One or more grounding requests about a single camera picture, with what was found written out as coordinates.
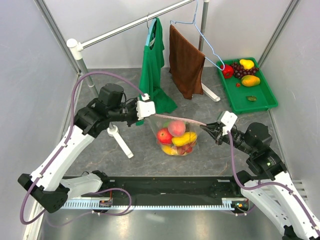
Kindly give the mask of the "yellow toy corn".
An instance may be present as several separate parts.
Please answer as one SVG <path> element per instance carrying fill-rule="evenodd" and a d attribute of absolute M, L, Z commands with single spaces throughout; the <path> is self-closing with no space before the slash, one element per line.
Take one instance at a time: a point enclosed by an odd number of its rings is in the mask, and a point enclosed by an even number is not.
<path fill-rule="evenodd" d="M 170 156 L 177 156 L 178 155 L 178 151 L 174 146 L 162 145 L 161 149 L 167 155 L 170 155 Z"/>
<path fill-rule="evenodd" d="M 198 135 L 195 132 L 189 131 L 184 133 L 182 136 L 173 137 L 171 139 L 173 145 L 176 147 L 182 147 L 187 144 L 191 144 L 197 140 Z"/>

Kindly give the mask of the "clear pink-dotted zip bag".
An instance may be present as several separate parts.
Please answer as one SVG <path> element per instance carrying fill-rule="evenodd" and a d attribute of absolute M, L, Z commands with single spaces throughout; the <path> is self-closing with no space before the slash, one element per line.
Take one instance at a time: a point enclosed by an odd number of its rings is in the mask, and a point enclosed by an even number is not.
<path fill-rule="evenodd" d="M 206 124 L 193 119 L 155 114 L 147 119 L 156 143 L 169 156 L 187 156 L 198 147 L 198 138 Z"/>

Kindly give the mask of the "red toy cherries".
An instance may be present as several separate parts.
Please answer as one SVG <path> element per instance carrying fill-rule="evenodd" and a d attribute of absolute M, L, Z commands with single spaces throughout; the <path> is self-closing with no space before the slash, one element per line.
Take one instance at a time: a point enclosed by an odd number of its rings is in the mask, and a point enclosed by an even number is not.
<path fill-rule="evenodd" d="M 179 156 L 188 155 L 193 152 L 195 145 L 196 145 L 196 143 L 192 142 L 192 143 L 185 144 L 183 146 L 179 146 L 179 147 L 177 147 L 177 154 Z"/>

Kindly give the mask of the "green toy cucumber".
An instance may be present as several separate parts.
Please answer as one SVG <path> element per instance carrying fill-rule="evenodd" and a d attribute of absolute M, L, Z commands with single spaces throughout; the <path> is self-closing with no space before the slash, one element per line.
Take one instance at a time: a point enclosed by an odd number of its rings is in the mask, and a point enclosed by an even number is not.
<path fill-rule="evenodd" d="M 170 120 L 169 121 L 166 121 L 163 125 L 162 125 L 162 127 L 163 128 L 167 128 L 168 127 L 168 125 L 170 124 Z"/>

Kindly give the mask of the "red toy apple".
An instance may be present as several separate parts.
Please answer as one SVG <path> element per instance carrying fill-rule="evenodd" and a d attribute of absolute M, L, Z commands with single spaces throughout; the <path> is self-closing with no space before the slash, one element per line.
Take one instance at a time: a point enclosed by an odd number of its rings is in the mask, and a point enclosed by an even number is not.
<path fill-rule="evenodd" d="M 170 134 L 168 128 L 164 127 L 157 132 L 156 138 L 158 142 L 163 145 L 171 145 L 173 136 Z"/>

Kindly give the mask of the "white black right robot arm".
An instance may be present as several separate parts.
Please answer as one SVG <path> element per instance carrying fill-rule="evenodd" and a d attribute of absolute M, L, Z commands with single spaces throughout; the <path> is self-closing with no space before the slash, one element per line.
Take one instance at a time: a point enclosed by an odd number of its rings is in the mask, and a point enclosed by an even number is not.
<path fill-rule="evenodd" d="M 268 127 L 253 122 L 245 132 L 232 127 L 223 134 L 223 123 L 201 126 L 217 145 L 226 143 L 230 149 L 248 154 L 246 163 L 254 175 L 235 170 L 232 152 L 233 177 L 229 191 L 235 197 L 244 196 L 274 224 L 284 240 L 318 240 L 320 221 L 312 213 L 293 184 L 281 158 L 271 149 L 272 136 Z"/>

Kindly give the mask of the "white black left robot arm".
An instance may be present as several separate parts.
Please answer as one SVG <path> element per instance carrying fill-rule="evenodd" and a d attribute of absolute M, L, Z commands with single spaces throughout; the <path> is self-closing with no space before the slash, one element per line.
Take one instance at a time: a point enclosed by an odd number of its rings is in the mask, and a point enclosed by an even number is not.
<path fill-rule="evenodd" d="M 95 193 L 99 197 L 110 191 L 107 175 L 95 170 L 86 176 L 65 179 L 64 175 L 80 153 L 98 135 L 107 131 L 124 154 L 134 156 L 119 134 L 114 122 L 126 122 L 128 126 L 142 120 L 144 101 L 127 99 L 124 89 L 108 83 L 100 89 L 99 95 L 85 107 L 79 109 L 70 121 L 70 126 L 47 159 L 32 173 L 23 173 L 18 183 L 27 191 L 25 198 L 32 196 L 48 213 L 55 213 L 68 200 L 85 194 Z"/>

